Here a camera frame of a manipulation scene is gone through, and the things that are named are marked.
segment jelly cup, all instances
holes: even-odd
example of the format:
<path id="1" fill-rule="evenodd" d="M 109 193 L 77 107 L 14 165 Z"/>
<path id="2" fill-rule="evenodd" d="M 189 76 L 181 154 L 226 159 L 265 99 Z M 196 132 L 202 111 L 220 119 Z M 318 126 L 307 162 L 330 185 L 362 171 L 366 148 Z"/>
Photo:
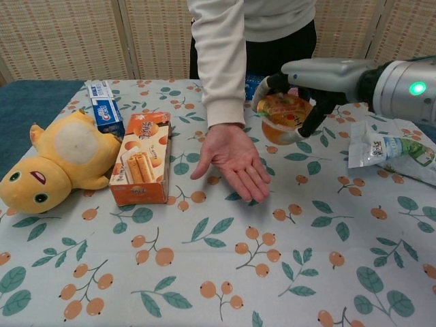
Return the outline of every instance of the jelly cup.
<path id="1" fill-rule="evenodd" d="M 312 110 L 312 105 L 292 94 L 267 95 L 257 107 L 262 117 L 262 131 L 272 143 L 287 145 L 283 134 L 299 128 Z"/>

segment wicker screen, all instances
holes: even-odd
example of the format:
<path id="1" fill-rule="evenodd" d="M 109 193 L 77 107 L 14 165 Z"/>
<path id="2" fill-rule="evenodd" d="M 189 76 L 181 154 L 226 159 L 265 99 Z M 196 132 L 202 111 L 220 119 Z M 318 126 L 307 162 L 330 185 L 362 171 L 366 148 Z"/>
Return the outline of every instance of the wicker screen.
<path id="1" fill-rule="evenodd" d="M 191 16 L 182 0 L 126 0 L 140 78 L 187 78 Z"/>
<path id="2" fill-rule="evenodd" d="M 395 0 L 370 57 L 383 63 L 436 54 L 436 0 Z"/>
<path id="3" fill-rule="evenodd" d="M 1 0 L 0 56 L 15 80 L 128 77 L 108 0 Z"/>
<path id="4" fill-rule="evenodd" d="M 314 57 L 363 58 L 377 0 L 318 0 Z"/>

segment robotic hand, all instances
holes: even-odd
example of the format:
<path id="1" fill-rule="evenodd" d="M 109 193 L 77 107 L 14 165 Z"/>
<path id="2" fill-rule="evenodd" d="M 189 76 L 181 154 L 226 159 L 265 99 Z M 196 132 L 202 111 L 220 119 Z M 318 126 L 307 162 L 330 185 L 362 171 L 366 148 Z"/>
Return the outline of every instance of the robotic hand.
<path id="1" fill-rule="evenodd" d="M 356 102 L 366 102 L 371 112 L 388 118 L 436 125 L 436 56 L 381 66 L 363 59 L 292 61 L 263 79 L 251 107 L 256 111 L 266 95 L 287 93 L 291 87 L 308 89 L 316 105 L 301 127 L 282 134 L 284 143 L 308 138 L 337 105 Z"/>

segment black pants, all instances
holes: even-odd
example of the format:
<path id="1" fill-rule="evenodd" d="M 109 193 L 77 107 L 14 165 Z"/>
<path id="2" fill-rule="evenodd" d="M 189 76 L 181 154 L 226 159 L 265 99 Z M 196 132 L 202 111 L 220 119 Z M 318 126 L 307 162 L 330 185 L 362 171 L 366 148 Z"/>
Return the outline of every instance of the black pants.
<path id="1" fill-rule="evenodd" d="M 311 58 L 316 46 L 315 22 L 297 32 L 269 42 L 247 42 L 247 74 L 269 76 L 289 61 Z M 189 78 L 198 79 L 196 41 L 191 40 Z"/>

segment stuffed animal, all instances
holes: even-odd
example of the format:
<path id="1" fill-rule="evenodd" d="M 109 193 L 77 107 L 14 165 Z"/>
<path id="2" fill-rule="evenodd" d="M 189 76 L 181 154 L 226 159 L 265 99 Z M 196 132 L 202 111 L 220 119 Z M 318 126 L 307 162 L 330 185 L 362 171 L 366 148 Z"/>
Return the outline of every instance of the stuffed animal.
<path id="1" fill-rule="evenodd" d="M 38 155 L 20 160 L 0 182 L 0 198 L 22 213 L 43 213 L 60 204 L 72 189 L 102 189 L 121 141 L 103 134 L 79 110 L 43 130 L 34 124 L 30 139 Z"/>

